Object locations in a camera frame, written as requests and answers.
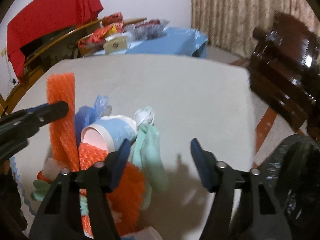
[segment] white wall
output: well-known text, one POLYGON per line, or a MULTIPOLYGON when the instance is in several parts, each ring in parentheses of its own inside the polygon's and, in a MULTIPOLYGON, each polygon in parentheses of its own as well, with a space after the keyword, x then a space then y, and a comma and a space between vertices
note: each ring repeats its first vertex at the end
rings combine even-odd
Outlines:
MULTIPOLYGON (((0 52, 6 46, 7 25, 12 18, 33 0, 15 0, 0 23, 0 52)), ((189 28, 191 25, 191 0, 100 0, 103 11, 99 17, 121 11, 124 19, 134 17, 161 18, 170 20, 171 26, 189 28)), ((0 58, 0 93, 6 98, 9 73, 15 77, 11 64, 0 58)))

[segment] snack package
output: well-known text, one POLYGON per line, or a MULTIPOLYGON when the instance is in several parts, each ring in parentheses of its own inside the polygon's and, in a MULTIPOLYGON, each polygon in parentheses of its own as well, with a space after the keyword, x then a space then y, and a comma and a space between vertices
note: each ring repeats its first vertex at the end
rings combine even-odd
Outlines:
POLYGON ((90 49, 96 46, 103 46, 104 39, 112 34, 122 32, 123 22, 117 22, 105 27, 96 29, 87 39, 79 42, 79 47, 90 49))
POLYGON ((132 33, 136 41, 146 41, 158 38, 168 24, 169 21, 167 20, 155 19, 128 25, 124 28, 124 31, 132 33))
POLYGON ((123 16, 121 12, 111 14, 109 16, 105 16, 102 19, 102 26, 108 26, 112 23, 122 22, 123 16))

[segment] orange bubble wrap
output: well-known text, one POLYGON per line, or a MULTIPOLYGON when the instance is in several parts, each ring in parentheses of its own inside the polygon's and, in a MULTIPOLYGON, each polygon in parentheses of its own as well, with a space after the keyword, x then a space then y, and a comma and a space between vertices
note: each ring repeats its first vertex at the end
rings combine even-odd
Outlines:
POLYGON ((63 100, 69 106, 67 116, 49 126, 53 158, 68 164, 72 171, 79 171, 75 136, 75 86, 73 73, 55 74, 47 78, 48 103, 63 100))
MULTIPOLYGON (((92 166, 95 162, 104 161, 108 152, 98 149, 87 143, 79 146, 79 159, 81 170, 92 166)), ((120 236, 132 233, 138 223, 139 210, 143 201, 144 175, 131 163, 127 163, 119 184, 119 187, 110 194, 106 194, 112 203, 112 209, 122 214, 121 222, 116 224, 120 236)), ((92 236, 90 220, 88 216, 82 217, 84 230, 92 236)))

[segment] white tablecloth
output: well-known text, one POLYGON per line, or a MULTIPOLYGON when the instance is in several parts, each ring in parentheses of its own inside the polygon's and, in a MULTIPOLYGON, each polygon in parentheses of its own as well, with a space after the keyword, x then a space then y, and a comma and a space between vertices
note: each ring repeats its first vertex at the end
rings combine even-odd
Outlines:
MULTIPOLYGON (((190 141, 198 138, 205 150, 235 169, 250 169, 255 127, 247 71, 179 56, 63 60, 35 83, 15 111, 45 103, 46 78, 65 72, 73 72, 76 77, 76 111, 83 105, 92 106, 97 95, 109 97, 112 114, 133 117, 138 109, 153 107, 170 188, 165 193, 153 192, 151 206, 141 212, 140 223, 153 226, 165 240, 198 239, 213 194, 202 188, 190 141)), ((14 156, 25 200, 34 211, 39 203, 30 200, 32 182, 49 152, 49 129, 45 126, 29 140, 27 148, 14 156)), ((26 216, 31 222, 32 216, 26 216)))

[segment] red fabric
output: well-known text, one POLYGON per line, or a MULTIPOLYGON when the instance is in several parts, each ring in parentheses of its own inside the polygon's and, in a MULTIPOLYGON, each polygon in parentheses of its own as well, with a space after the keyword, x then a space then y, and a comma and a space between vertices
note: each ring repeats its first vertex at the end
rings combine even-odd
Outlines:
POLYGON ((94 20, 102 9, 99 0, 33 0, 8 24, 7 51, 16 75, 23 76, 21 47, 51 32, 94 20))

